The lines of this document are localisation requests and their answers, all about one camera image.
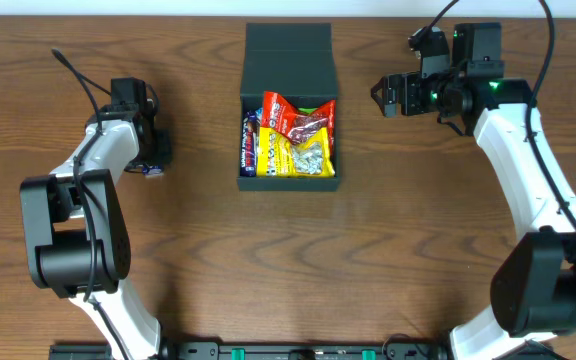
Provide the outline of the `blue Eclipse mint tin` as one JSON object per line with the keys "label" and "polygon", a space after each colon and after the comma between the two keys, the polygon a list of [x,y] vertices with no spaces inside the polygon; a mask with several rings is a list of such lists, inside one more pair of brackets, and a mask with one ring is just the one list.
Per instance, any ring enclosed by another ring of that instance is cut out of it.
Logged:
{"label": "blue Eclipse mint tin", "polygon": [[141,170],[142,174],[146,177],[159,176],[164,173],[164,169],[161,166],[147,166],[144,165]]}

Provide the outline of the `Haribo gummy worms bag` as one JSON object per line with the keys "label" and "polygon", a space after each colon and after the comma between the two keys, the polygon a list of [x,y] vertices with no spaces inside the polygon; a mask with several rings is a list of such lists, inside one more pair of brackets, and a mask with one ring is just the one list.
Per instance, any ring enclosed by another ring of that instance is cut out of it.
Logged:
{"label": "Haribo gummy worms bag", "polygon": [[297,108],[297,113],[299,115],[310,115],[315,112],[318,108]]}

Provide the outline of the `red Hacks candy bag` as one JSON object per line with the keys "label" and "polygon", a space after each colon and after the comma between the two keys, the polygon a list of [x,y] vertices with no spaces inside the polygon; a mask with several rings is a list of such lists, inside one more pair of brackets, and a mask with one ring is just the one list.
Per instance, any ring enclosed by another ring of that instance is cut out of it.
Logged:
{"label": "red Hacks candy bag", "polygon": [[331,100],[307,112],[297,108],[277,92],[263,96],[260,126],[272,129],[293,145],[306,143],[319,130],[325,129],[330,150],[334,150],[336,101]]}

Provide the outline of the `Dairy Milk chocolate bar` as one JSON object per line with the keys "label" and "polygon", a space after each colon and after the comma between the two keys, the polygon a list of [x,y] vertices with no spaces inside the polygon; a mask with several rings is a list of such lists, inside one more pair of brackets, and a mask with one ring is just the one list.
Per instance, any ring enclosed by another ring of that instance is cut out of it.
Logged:
{"label": "Dairy Milk chocolate bar", "polygon": [[249,111],[242,120],[240,175],[243,177],[256,176],[259,114],[257,110]]}

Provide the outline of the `blue Oreo cookie pack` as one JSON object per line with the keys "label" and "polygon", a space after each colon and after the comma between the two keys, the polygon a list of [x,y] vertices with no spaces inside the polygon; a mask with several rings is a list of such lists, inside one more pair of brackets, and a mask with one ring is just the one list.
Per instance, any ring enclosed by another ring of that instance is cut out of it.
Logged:
{"label": "blue Oreo cookie pack", "polygon": [[259,128],[262,123],[263,108],[260,107],[254,111],[256,128]]}

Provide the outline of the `yellow Hacks candy bag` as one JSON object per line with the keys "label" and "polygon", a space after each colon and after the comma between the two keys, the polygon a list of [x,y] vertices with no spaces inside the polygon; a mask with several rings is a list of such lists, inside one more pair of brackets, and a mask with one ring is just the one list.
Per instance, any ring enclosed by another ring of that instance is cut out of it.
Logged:
{"label": "yellow Hacks candy bag", "polygon": [[334,177],[327,129],[321,128],[305,143],[294,145],[279,132],[262,127],[257,146],[256,176]]}

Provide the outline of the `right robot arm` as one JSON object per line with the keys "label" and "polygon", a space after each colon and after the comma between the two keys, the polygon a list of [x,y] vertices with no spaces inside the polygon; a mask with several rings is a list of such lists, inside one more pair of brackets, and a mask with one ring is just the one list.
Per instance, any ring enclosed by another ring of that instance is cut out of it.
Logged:
{"label": "right robot arm", "polygon": [[383,115],[434,113],[472,137],[511,211],[517,245],[492,278],[489,306],[448,336],[448,359],[551,359],[550,339],[576,332],[576,195],[547,142],[534,92],[508,78],[497,23],[451,35],[423,27],[408,40],[418,70],[372,88]]}

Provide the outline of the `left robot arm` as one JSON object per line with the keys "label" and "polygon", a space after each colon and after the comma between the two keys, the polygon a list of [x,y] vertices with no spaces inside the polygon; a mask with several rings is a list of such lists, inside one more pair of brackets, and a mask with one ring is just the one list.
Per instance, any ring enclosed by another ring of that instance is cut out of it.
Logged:
{"label": "left robot arm", "polygon": [[111,101],[87,121],[84,138],[49,174],[20,185],[29,273],[83,310],[103,344],[55,344],[52,359],[174,359],[178,350],[128,277],[131,246],[116,185],[125,173],[160,175],[170,161],[167,132],[155,127],[159,101],[137,78],[115,78]]}

